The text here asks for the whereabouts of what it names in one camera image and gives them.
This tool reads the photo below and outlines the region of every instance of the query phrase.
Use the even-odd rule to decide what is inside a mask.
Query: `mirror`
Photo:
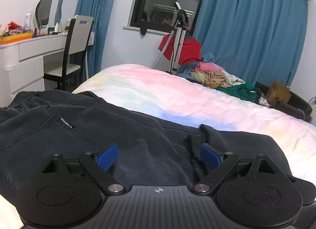
[[[47,25],[54,26],[61,20],[63,0],[40,0],[35,9],[35,19],[39,30]]]

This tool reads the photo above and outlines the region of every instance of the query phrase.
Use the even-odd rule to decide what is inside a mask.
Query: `blue curtain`
[[[114,0],[79,0],[76,15],[94,18],[92,31],[95,32],[94,45],[88,52],[89,77],[101,70],[101,61],[107,26]]]
[[[308,0],[203,0],[194,31],[202,56],[246,82],[290,84],[306,34]]]

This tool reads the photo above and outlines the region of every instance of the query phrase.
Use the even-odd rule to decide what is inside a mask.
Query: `device logo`
[[[68,126],[69,128],[75,128],[75,126],[73,126],[73,125],[67,123],[65,119],[61,118],[61,121],[64,122],[64,124],[65,124],[66,126]]]
[[[164,189],[161,189],[160,187],[154,190],[156,193],[162,193],[164,191]]]

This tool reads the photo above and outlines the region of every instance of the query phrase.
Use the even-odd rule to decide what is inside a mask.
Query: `wooden chair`
[[[65,90],[68,79],[76,77],[82,83],[84,58],[87,52],[93,17],[76,15],[70,21],[63,61],[44,65],[44,79],[57,82],[57,89]],[[69,63],[69,55],[82,52],[80,65]]]

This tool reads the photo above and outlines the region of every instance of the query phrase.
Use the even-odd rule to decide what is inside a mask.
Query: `bottle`
[[[58,33],[58,22],[56,23],[56,26],[55,26],[55,33]]]
[[[25,20],[24,20],[24,30],[31,29],[31,19],[32,19],[32,13],[28,11],[25,15]]]
[[[66,27],[65,27],[65,32],[66,32],[66,33],[68,33],[69,26],[70,26],[70,21],[71,21],[71,19],[68,19],[68,20],[67,20]]]
[[[37,37],[37,28],[34,28],[34,31],[33,31],[33,36],[32,36],[32,38],[35,38],[35,37]]]
[[[47,27],[46,27],[46,35],[49,35],[50,34],[50,28],[49,28],[49,25],[47,25]]]

